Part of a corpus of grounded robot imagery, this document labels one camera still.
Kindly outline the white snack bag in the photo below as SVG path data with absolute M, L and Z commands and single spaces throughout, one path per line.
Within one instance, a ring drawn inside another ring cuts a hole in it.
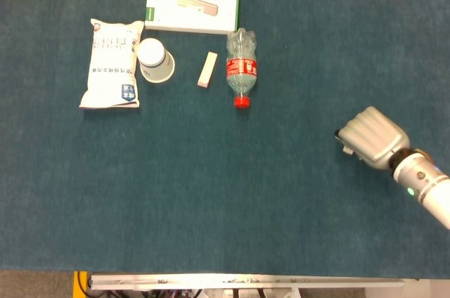
M 93 41 L 81 109 L 138 108 L 137 48 L 144 22 L 109 23 L 92 18 Z

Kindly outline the small white eraser block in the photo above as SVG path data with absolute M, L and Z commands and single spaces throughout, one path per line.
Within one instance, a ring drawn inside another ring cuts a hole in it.
M 200 76 L 198 78 L 197 85 L 202 88 L 207 88 L 212 76 L 212 73 L 214 71 L 214 67 L 217 61 L 218 54 L 209 51 L 207 54 L 207 57 L 205 59 L 205 63 L 202 67 Z

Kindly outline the white paper cup blue stripe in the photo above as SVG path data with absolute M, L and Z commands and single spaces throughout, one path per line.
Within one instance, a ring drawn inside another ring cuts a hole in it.
M 141 74 L 147 82 L 160 84 L 174 74 L 174 58 L 161 41 L 154 38 L 144 39 L 139 44 L 137 54 Z

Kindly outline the white box with green side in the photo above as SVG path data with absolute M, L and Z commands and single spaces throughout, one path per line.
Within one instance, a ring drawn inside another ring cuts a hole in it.
M 228 34 L 237 30 L 240 0 L 146 0 L 145 28 Z

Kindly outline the teal felt table mat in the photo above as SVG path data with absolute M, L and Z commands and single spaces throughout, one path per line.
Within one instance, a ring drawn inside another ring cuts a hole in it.
M 334 137 L 372 105 L 450 174 L 450 0 L 240 0 L 248 109 L 224 35 L 152 31 L 172 78 L 80 109 L 91 19 L 145 7 L 0 0 L 0 269 L 450 278 L 450 230 Z

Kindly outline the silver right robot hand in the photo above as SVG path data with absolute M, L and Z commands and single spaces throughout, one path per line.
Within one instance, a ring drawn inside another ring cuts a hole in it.
M 335 137 L 374 169 L 389 169 L 391 156 L 402 148 L 411 147 L 406 132 L 373 106 L 338 129 Z

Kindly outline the clear bottle with red cap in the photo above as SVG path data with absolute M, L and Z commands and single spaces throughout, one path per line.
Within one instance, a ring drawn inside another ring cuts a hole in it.
M 235 108 L 250 107 L 250 92 L 257 81 L 257 40 L 241 27 L 227 36 L 226 82 L 234 93 Z

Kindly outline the yellow frame post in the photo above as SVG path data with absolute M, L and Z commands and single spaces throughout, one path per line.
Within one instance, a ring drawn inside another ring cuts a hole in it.
M 87 277 L 86 271 L 75 271 L 73 273 L 72 298 L 88 298 L 86 295 Z

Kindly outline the aluminium frame rail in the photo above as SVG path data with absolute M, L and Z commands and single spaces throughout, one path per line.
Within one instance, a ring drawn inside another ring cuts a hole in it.
M 182 290 L 257 288 L 366 288 L 402 287 L 404 278 L 282 276 L 232 273 L 108 274 L 91 276 L 94 290 Z

